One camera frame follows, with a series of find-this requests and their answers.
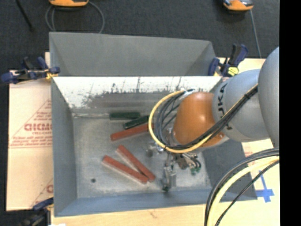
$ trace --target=cable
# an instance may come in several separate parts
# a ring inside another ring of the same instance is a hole
[[[256,84],[255,86],[253,86],[247,93],[245,93],[225,114],[224,116],[214,125],[212,126],[207,132],[205,132],[203,135],[201,135],[200,137],[198,137],[197,139],[195,139],[194,141],[185,144],[185,145],[177,145],[177,146],[173,146],[171,148],[171,146],[167,146],[166,141],[160,141],[156,135],[153,132],[152,129],[152,117],[155,113],[155,111],[157,110],[157,108],[166,100],[172,98],[173,96],[179,96],[180,94],[183,94],[184,91],[179,90],[176,92],[173,92],[167,96],[165,96],[164,98],[162,98],[161,100],[159,100],[157,102],[157,104],[153,107],[150,116],[149,116],[149,122],[148,122],[148,127],[149,127],[149,132],[151,137],[153,138],[153,140],[162,148],[164,148],[165,150],[168,150],[170,152],[173,153],[187,153],[187,152],[191,152],[195,149],[197,149],[198,147],[202,146],[206,141],[210,140],[211,138],[213,138],[219,131],[221,131],[226,124],[228,124],[228,122],[234,117],[234,115],[239,111],[239,109],[247,102],[248,99],[250,99],[254,94],[256,94],[258,91],[258,84]],[[172,99],[169,100],[167,102],[167,106],[163,107],[163,109],[159,112],[158,117],[160,118],[162,115],[162,111],[166,111],[167,107],[171,104]],[[155,128],[156,134],[160,135],[160,131],[158,131],[158,128]]]
[[[101,29],[98,33],[102,33],[103,30],[104,30],[104,27],[105,27],[105,18],[104,18],[104,14],[103,12],[100,10],[100,8],[93,2],[89,1],[88,4],[92,5],[96,11],[100,14],[101,18],[102,18],[102,26],[101,26]],[[53,6],[53,5],[50,5],[45,13],[45,22],[46,22],[46,25],[47,27],[50,29],[50,31],[53,31],[53,32],[56,32],[56,28],[55,28],[55,23],[54,23],[54,15],[55,15],[55,9],[56,7]],[[48,20],[48,15],[49,15],[49,12],[52,10],[52,13],[51,13],[51,24]]]
[[[245,174],[247,174],[248,172],[251,172],[254,169],[259,169],[262,166],[266,166],[266,165],[270,165],[276,161],[279,160],[279,156],[273,159],[269,159],[268,161],[261,161],[258,162],[257,164],[251,165],[247,168],[244,168],[243,170],[239,171],[237,174],[235,174],[233,177],[231,177],[229,179],[229,181],[226,182],[226,184],[219,190],[218,194],[216,195],[212,205],[211,205],[211,211],[210,214],[208,215],[208,223],[206,225],[213,225],[213,214],[214,214],[214,210],[217,207],[217,204],[219,203],[219,201],[221,200],[222,196],[224,195],[224,193],[229,189],[229,187],[231,187],[231,185],[233,183],[235,183],[239,178],[241,178],[242,176],[244,176]]]
[[[89,1],[88,4],[91,4],[97,10],[97,12],[100,14],[100,16],[102,18],[103,23],[102,23],[101,29],[98,32],[98,33],[102,33],[104,30],[104,26],[105,26],[105,18],[104,18],[103,12],[93,2]],[[48,20],[49,12],[51,11],[51,9],[52,9],[52,14],[51,14],[51,24],[52,25],[49,23],[49,20]],[[47,24],[48,28],[53,32],[56,32],[55,23],[54,23],[55,9],[56,9],[55,6],[50,5],[45,13],[46,24]]]
[[[222,218],[226,215],[226,213],[229,211],[229,209],[235,204],[235,202],[240,198],[240,196],[242,194],[245,193],[246,190],[248,190],[250,188],[251,185],[253,185],[259,178],[262,174],[264,174],[266,171],[268,171],[269,169],[271,169],[272,167],[274,167],[275,165],[279,164],[280,161],[276,161],[272,164],[270,164],[269,166],[267,166],[265,169],[263,169],[262,171],[260,171],[256,177],[253,178],[253,180],[248,183],[244,189],[233,199],[233,201],[231,202],[231,204],[226,208],[226,210],[220,215],[220,217],[218,218],[217,222],[215,223],[215,226],[218,226],[222,220]]]
[[[259,160],[259,159],[263,159],[263,158],[267,158],[267,157],[271,157],[271,156],[279,156],[279,148],[272,148],[272,149],[267,149],[267,150],[263,150],[257,153],[254,153],[250,156],[248,156],[247,158],[245,158],[244,160],[238,162],[237,164],[235,164],[234,166],[232,166],[228,171],[226,171],[221,178],[218,180],[218,182],[216,182],[216,184],[213,186],[209,197],[207,199],[207,203],[206,203],[206,210],[205,210],[205,226],[207,225],[207,221],[208,221],[208,215],[212,206],[212,202],[215,199],[217,193],[219,192],[219,190],[222,188],[222,185],[231,177],[231,175],[233,175],[234,172],[236,172],[240,167],[242,166],[246,166],[248,163]]]
[[[254,31],[254,36],[255,36],[255,42],[256,42],[256,48],[257,48],[257,51],[258,51],[258,56],[259,56],[259,58],[261,58],[261,52],[260,52],[260,47],[259,47],[259,42],[258,42],[258,36],[257,36],[257,32],[256,32],[256,27],[255,27],[255,22],[254,22],[254,17],[253,17],[252,10],[250,10],[250,16],[251,16],[252,28],[253,28],[253,31]]]

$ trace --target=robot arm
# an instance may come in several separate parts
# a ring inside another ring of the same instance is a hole
[[[161,99],[150,113],[149,132],[168,153],[165,181],[175,181],[174,163],[181,168],[195,166],[196,170],[199,165],[192,161],[199,148],[228,139],[250,142],[270,138],[274,147],[279,147],[278,84],[279,48],[268,56],[260,70],[231,77],[214,93],[176,91]],[[152,118],[160,105],[153,130]],[[175,183],[164,184],[164,188],[172,185]]]

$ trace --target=clamp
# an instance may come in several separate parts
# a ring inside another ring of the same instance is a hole
[[[245,45],[233,44],[232,53],[229,60],[226,58],[224,63],[220,63],[217,57],[214,57],[209,65],[209,76],[233,77],[238,74],[238,65],[243,61],[248,54],[248,49]]]
[[[45,60],[40,56],[37,58],[39,69],[30,70],[33,67],[28,57],[25,57],[21,63],[21,69],[14,72],[7,72],[1,75],[1,80],[4,83],[17,84],[23,81],[37,80],[37,79],[50,79],[60,73],[59,67],[49,68]]]

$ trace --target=yellow cable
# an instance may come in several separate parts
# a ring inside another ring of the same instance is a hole
[[[256,84],[255,86],[253,86],[249,91],[251,91],[252,89],[254,89],[258,84]],[[153,140],[162,148],[172,152],[172,153],[188,153],[188,152],[191,152],[195,149],[197,149],[198,147],[202,146],[210,137],[213,133],[211,133],[210,135],[208,135],[206,138],[204,138],[203,140],[199,141],[198,143],[194,144],[193,146],[189,147],[189,148],[186,148],[186,149],[181,149],[181,150],[176,150],[176,149],[172,149],[170,147],[168,147],[167,145],[163,144],[162,142],[160,142],[157,137],[155,136],[154,132],[153,132],[153,129],[152,129],[152,117],[154,116],[155,114],[155,111],[157,110],[157,108],[164,102],[166,101],[167,99],[169,99],[170,97],[173,97],[177,94],[180,94],[182,93],[183,91],[182,90],[179,90],[179,91],[175,91],[165,97],[163,97],[162,99],[160,99],[157,104],[153,107],[151,113],[150,113],[150,116],[149,116],[149,121],[148,121],[148,127],[149,127],[149,132],[150,132],[150,135],[151,137],[153,138]],[[226,115],[228,115],[228,113],[232,110],[233,107],[235,107],[237,105],[237,103],[239,102],[240,100],[238,100],[225,114],[223,117],[225,117]]]
[[[219,203],[219,201],[221,200],[221,198],[223,197],[223,195],[225,194],[225,192],[229,189],[229,187],[231,187],[231,185],[233,183],[235,183],[238,179],[240,179],[242,176],[244,176],[245,174],[247,174],[248,172],[251,172],[252,170],[261,168],[263,166],[267,166],[270,165],[272,163],[274,163],[275,161],[279,160],[279,156],[273,156],[273,158],[269,158],[269,160],[267,161],[266,159],[264,161],[258,162],[256,164],[253,164],[241,171],[239,171],[237,174],[235,174],[233,177],[231,177],[226,183],[225,185],[219,190],[219,192],[216,194],[216,197],[214,199],[214,201],[212,202],[211,208],[210,208],[210,212],[208,215],[208,224],[209,226],[214,226],[214,220],[213,220],[213,216],[214,216],[214,210],[217,208],[217,204]]]

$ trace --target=black floor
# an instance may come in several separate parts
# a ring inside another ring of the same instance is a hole
[[[45,22],[48,0],[19,0],[34,31],[15,0],[0,0],[0,74],[19,68],[48,49]],[[215,54],[229,56],[233,43],[243,43],[248,57],[266,58],[279,46],[280,0],[253,0],[252,13],[232,15],[217,0],[91,0],[105,17],[105,34],[209,40]],[[74,12],[57,11],[57,31],[98,32],[103,20],[91,5]],[[5,212],[8,142],[8,90],[0,86],[0,225],[15,226],[32,212]]]

